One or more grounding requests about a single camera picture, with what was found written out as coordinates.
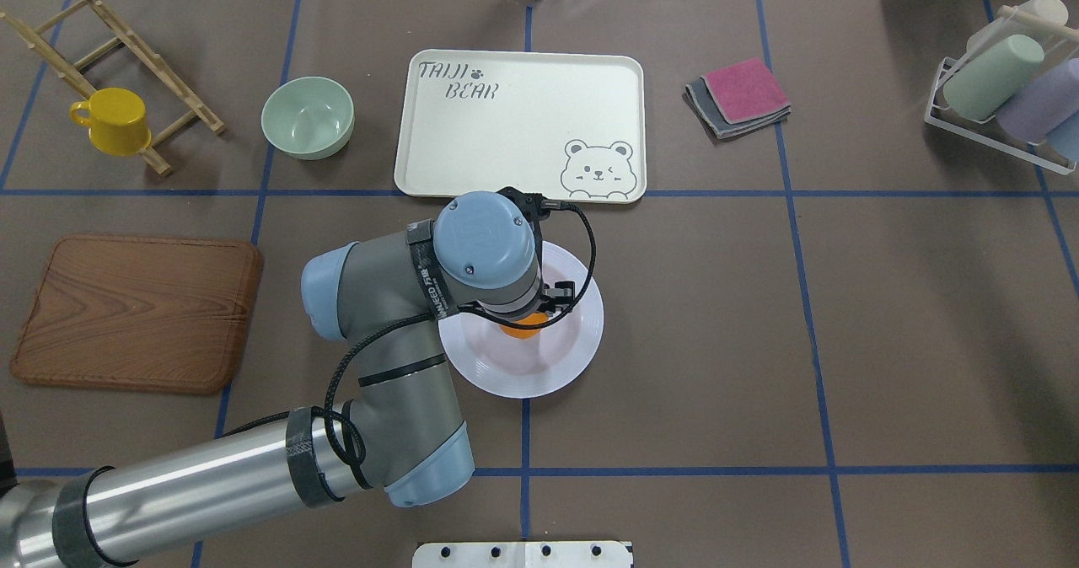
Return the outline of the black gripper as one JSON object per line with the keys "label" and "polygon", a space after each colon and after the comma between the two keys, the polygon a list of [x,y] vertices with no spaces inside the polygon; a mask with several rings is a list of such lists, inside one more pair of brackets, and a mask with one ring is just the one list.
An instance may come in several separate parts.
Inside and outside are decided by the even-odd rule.
{"label": "black gripper", "polygon": [[509,303],[484,303],[486,313],[507,326],[546,325],[555,314],[573,311],[578,302],[575,282],[545,284],[545,290],[513,299]]}

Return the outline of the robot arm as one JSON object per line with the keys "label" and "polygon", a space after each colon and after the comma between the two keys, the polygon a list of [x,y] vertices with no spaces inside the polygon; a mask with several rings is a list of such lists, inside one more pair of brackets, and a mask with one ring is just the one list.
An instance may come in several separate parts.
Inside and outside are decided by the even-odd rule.
{"label": "robot arm", "polygon": [[545,282],[540,224],[575,204],[507,187],[451,200],[401,233],[353,242],[305,265],[313,329],[349,342],[320,406],[64,484],[3,492],[4,567],[131,567],[142,558],[304,509],[382,489],[425,506],[469,483],[475,462],[439,324],[468,314],[540,330],[590,280]]}

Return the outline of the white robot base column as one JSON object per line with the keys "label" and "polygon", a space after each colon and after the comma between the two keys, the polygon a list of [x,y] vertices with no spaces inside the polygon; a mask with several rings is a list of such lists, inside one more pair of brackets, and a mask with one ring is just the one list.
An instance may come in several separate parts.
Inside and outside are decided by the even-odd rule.
{"label": "white robot base column", "polygon": [[422,544],[412,567],[633,567],[632,544],[615,540]]}

